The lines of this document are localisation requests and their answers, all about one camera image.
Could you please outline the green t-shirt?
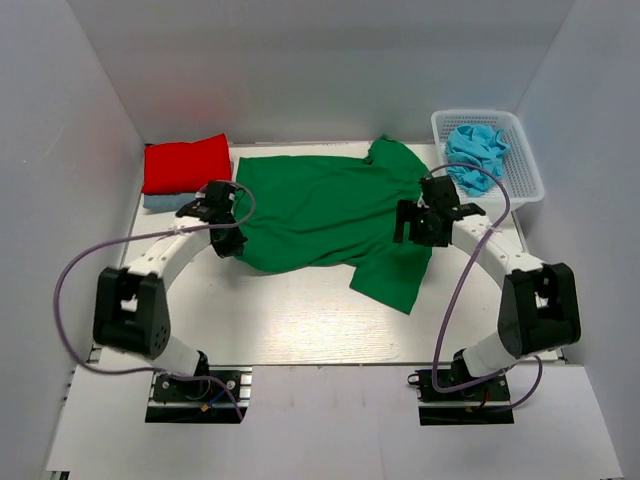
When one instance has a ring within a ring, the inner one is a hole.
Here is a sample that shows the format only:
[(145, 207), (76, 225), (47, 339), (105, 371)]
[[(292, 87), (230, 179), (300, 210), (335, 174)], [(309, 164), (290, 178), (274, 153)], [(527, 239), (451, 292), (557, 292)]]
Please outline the green t-shirt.
[(353, 267), (351, 289), (411, 312), (432, 251), (396, 243), (396, 205), (416, 201), (426, 165), (381, 137), (362, 158), (278, 155), (240, 159), (235, 200), (247, 241), (239, 260), (268, 274), (304, 267)]

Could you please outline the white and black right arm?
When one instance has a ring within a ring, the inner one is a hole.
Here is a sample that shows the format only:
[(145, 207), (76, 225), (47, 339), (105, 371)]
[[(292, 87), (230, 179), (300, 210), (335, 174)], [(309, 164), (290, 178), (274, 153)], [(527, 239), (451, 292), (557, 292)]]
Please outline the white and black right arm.
[(456, 353), (450, 367), (451, 385), (435, 385), (436, 391), (475, 398), (489, 379), (519, 360), (580, 340), (573, 270), (565, 263), (546, 263), (521, 250), (479, 206), (437, 208), (400, 200), (393, 240), (401, 243), (405, 239), (425, 247), (454, 246), (469, 255), (444, 324), (450, 320), (473, 265), (479, 265), (501, 288), (496, 330)]

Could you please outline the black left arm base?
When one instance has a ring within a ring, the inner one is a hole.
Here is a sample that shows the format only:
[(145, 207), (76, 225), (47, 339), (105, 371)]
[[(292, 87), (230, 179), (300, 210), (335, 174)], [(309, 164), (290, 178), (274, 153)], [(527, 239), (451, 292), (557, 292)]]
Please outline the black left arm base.
[[(244, 416), (249, 407), (252, 368), (211, 369), (230, 391)], [(224, 388), (212, 380), (185, 382), (166, 374), (152, 376), (145, 422), (148, 424), (214, 425), (241, 423)]]

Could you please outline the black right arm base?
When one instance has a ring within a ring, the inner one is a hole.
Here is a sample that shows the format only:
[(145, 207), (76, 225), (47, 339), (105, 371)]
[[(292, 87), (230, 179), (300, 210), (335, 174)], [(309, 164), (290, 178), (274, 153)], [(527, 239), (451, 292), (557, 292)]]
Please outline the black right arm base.
[(421, 426), (512, 425), (511, 394), (504, 375), (452, 393), (436, 391), (431, 370), (416, 370), (407, 377), (418, 397)]

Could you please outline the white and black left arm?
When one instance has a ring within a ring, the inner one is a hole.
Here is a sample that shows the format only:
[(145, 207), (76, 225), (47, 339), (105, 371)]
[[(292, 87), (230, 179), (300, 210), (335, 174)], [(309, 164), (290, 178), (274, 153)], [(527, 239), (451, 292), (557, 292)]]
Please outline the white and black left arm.
[(239, 227), (209, 229), (202, 224), (194, 231), (184, 225), (124, 267), (105, 268), (97, 282), (94, 341), (176, 376), (177, 387), (188, 398), (202, 398), (211, 387), (209, 362), (172, 333), (167, 292), (201, 251), (211, 247), (220, 258), (236, 256), (245, 242)]

